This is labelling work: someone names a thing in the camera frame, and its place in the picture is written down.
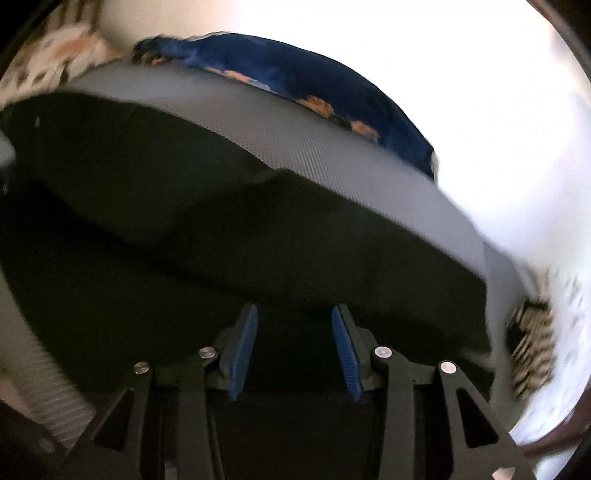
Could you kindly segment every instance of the patterned cloth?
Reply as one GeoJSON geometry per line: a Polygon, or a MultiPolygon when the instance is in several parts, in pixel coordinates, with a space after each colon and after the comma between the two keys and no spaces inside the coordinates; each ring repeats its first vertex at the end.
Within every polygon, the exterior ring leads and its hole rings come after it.
{"type": "Polygon", "coordinates": [[[512,352],[512,379],[518,398],[529,397],[553,379],[553,320],[548,303],[530,301],[519,306],[511,317],[506,341],[512,352]]]}
{"type": "Polygon", "coordinates": [[[134,48],[134,62],[175,62],[275,93],[377,142],[434,178],[433,148],[421,132],[386,94],[338,61],[266,38],[216,33],[142,40],[134,48]]]}
{"type": "Polygon", "coordinates": [[[122,57],[85,22],[25,44],[0,81],[0,111],[9,103],[52,92],[89,69],[122,57]]]}

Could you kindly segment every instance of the blue fabric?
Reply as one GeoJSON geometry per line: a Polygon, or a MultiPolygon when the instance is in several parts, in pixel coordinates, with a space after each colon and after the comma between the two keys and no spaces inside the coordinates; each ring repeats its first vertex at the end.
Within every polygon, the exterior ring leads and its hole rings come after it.
{"type": "Polygon", "coordinates": [[[242,34],[179,40],[154,37],[134,48],[134,62],[175,62],[249,83],[304,105],[396,153],[433,179],[432,146],[373,83],[328,57],[242,34]]]}

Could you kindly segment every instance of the gray mesh fabric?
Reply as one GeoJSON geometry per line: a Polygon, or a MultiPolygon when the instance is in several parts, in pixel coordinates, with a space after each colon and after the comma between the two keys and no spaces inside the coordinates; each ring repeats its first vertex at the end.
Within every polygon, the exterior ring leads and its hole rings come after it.
{"type": "Polygon", "coordinates": [[[288,168],[428,240],[486,277],[482,240],[468,219],[396,155],[308,109],[213,73],[111,64],[67,90],[135,102],[179,116],[288,168]]]}
{"type": "Polygon", "coordinates": [[[0,132],[0,168],[5,167],[14,159],[14,149],[8,139],[0,132]]]}
{"type": "Polygon", "coordinates": [[[1,269],[0,309],[0,357],[35,419],[70,450],[91,421],[94,409],[31,331],[1,269]]]}

